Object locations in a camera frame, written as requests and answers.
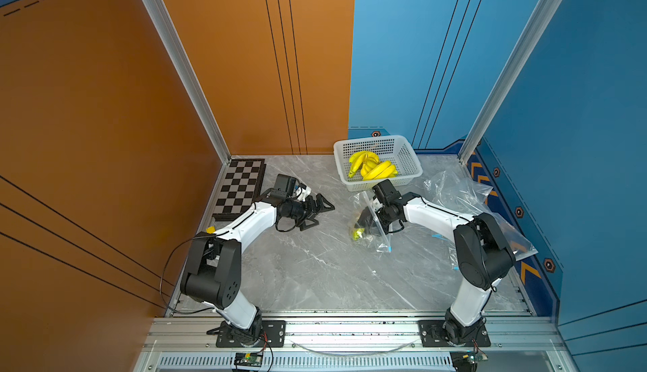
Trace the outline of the yellow banana bunch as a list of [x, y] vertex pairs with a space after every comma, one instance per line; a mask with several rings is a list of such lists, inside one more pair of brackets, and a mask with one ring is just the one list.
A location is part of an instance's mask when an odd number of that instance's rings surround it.
[[395, 178], [399, 175], [397, 167], [391, 161], [381, 161], [377, 164], [368, 162], [362, 167], [361, 174], [363, 181]]
[[358, 151], [354, 153], [349, 159], [350, 169], [348, 171], [347, 177], [353, 178], [362, 167], [368, 163], [372, 162], [373, 164], [379, 163], [379, 156], [371, 151]]
[[366, 229], [363, 227], [354, 227], [352, 230], [352, 240], [355, 242], [361, 240], [365, 236]]

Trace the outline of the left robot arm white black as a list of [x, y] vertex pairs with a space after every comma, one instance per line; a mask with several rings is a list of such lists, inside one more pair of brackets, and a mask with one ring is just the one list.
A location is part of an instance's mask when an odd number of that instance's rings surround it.
[[262, 312], [240, 292], [245, 249], [265, 230], [277, 230], [283, 219], [293, 221], [287, 231], [304, 231], [319, 224], [317, 215], [333, 210], [335, 206], [321, 193], [312, 194], [295, 177], [278, 175], [274, 187], [236, 220], [220, 230], [195, 235], [180, 277], [180, 292], [222, 316], [221, 332], [244, 346], [255, 345], [263, 338]]

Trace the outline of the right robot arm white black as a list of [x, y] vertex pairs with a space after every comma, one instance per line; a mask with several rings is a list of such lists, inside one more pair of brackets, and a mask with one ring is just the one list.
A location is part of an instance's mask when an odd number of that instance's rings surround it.
[[387, 235], [393, 223], [403, 230], [409, 222], [452, 242], [463, 280], [456, 299], [446, 311], [440, 339], [456, 347], [478, 343], [486, 332], [483, 310], [500, 281], [517, 262], [495, 217], [487, 213], [460, 214], [433, 205], [417, 193], [401, 194], [389, 180], [378, 183], [372, 190], [374, 198], [357, 219], [354, 235]]

